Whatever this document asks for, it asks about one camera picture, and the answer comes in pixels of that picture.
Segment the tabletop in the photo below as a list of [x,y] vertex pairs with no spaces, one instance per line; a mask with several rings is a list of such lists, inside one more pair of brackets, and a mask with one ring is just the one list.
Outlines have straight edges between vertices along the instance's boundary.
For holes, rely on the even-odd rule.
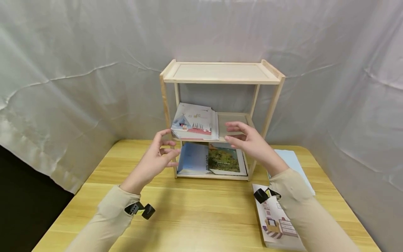
[[[96,213],[97,205],[112,186],[120,184],[140,161],[150,143],[150,140],[117,142],[34,251],[64,251]],[[296,153],[316,199],[361,251],[380,251],[307,149],[272,147]],[[173,169],[166,168],[141,192],[141,202],[151,204],[156,209],[154,215],[149,220],[134,216],[110,251],[282,251],[264,246],[252,183],[269,184],[263,167],[256,167],[251,182],[175,179]]]

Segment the wooden shelf board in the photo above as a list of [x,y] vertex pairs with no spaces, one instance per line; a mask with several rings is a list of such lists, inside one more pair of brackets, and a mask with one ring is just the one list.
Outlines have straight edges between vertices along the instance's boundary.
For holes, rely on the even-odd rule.
[[179,139],[173,137],[174,141],[183,141],[183,142],[209,142],[209,143],[225,143],[224,137],[226,135],[238,135],[242,134],[242,132],[227,132],[226,131],[226,122],[232,121],[240,121],[248,124],[251,127],[255,127],[252,122],[252,118],[247,113],[232,113],[232,112],[218,112],[218,130],[219,130],[219,140],[198,140],[198,139]]
[[177,177],[204,178],[204,179],[248,180],[248,176],[215,175],[215,174],[177,174]]
[[165,83],[263,84],[280,80],[261,62],[173,62],[164,74]]

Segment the wooden shelf leg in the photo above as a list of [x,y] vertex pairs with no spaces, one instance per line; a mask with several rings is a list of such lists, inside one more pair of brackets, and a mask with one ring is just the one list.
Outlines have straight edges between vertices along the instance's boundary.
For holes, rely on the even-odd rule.
[[260,84],[255,85],[255,93],[253,94],[253,102],[251,108],[251,118],[253,117],[253,112],[255,111],[256,101],[258,100]]
[[248,181],[252,180],[252,176],[253,176],[253,172],[255,171],[256,163],[257,163],[257,161],[253,160],[252,165],[249,167]]
[[177,102],[177,108],[179,106],[180,103],[180,97],[179,97],[179,84],[178,83],[174,83],[175,85],[175,100]]
[[276,86],[276,89],[274,90],[274,94],[272,97],[272,100],[270,101],[269,105],[269,110],[266,115],[266,119],[264,120],[264,126],[263,130],[260,133],[260,135],[264,138],[266,138],[267,130],[269,129],[270,121],[272,120],[273,114],[274,114],[274,109],[276,108],[278,98],[280,97],[281,89],[283,88],[285,76],[280,76],[280,83]]
[[[169,114],[168,98],[166,96],[166,83],[164,82],[164,77],[162,76],[162,74],[160,74],[160,84],[161,84],[162,102],[164,103],[166,128],[170,129],[171,128],[171,116]],[[174,167],[175,178],[177,178],[177,173],[178,173],[177,168]]]

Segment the wooden shelf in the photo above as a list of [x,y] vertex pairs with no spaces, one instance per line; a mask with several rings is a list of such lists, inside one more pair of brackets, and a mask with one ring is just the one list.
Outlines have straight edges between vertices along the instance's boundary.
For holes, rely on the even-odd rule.
[[198,139],[179,139],[173,137],[174,141],[183,141],[183,142],[209,142],[209,143],[225,143],[224,137],[226,135],[238,135],[242,134],[242,132],[227,132],[226,131],[226,122],[232,121],[240,121],[248,124],[251,127],[255,127],[252,122],[252,118],[250,114],[247,113],[230,113],[230,112],[218,112],[218,133],[220,136],[219,140],[198,140]]
[[[160,74],[160,85],[162,102],[164,104],[164,114],[166,127],[171,127],[171,116],[168,107],[168,96],[166,94],[166,84],[173,83],[175,88],[176,105],[180,103],[179,83],[201,83],[201,84],[253,84],[255,92],[250,113],[218,113],[219,139],[218,140],[181,140],[173,138],[173,140],[186,142],[225,142],[226,135],[236,135],[240,132],[227,132],[225,123],[229,121],[241,121],[249,126],[255,127],[252,122],[252,116],[255,111],[256,101],[260,90],[260,85],[274,85],[274,93],[268,107],[267,115],[264,120],[263,129],[260,135],[265,138],[267,130],[272,120],[274,109],[280,97],[280,92],[283,87],[285,75],[277,70],[266,60],[261,60],[259,63],[238,63],[238,62],[177,62],[173,59]],[[226,175],[185,175],[177,174],[177,169],[174,168],[176,177],[200,177],[212,179],[236,179],[250,181],[253,175],[257,161],[254,160],[248,168],[248,176],[226,176]]]
[[259,63],[173,61],[164,82],[278,85],[277,69],[265,63],[265,60]]
[[215,175],[215,174],[177,174],[177,177],[202,178],[202,179],[248,180],[248,176]]

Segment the sleeve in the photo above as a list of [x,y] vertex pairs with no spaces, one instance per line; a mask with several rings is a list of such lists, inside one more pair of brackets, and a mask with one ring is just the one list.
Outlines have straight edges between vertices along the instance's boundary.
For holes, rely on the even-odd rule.
[[98,211],[71,242],[68,252],[109,251],[130,225],[133,216],[124,209],[140,200],[140,195],[114,186],[98,205]]
[[310,252],[359,251],[332,216],[313,197],[301,175],[287,169],[270,179],[269,188],[281,195],[278,200]]

